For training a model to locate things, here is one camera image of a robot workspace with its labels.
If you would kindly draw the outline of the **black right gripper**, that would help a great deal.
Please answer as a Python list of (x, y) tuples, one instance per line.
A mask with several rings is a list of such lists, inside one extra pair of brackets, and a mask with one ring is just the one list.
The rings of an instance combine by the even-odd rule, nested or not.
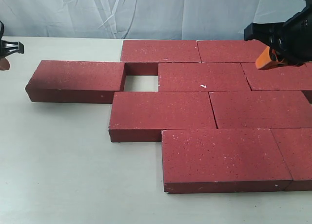
[(244, 29), (244, 40), (267, 45), (255, 61), (259, 70), (311, 63), (312, 8), (305, 7), (286, 22), (251, 23)]

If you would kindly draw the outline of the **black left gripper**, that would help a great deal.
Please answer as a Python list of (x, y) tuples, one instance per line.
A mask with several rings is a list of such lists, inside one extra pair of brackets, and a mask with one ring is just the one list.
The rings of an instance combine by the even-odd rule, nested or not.
[(7, 56), (18, 53), (24, 53), (24, 45), (21, 42), (10, 42), (1, 40), (0, 42), (0, 70), (8, 71), (10, 69), (10, 63), (6, 59)]

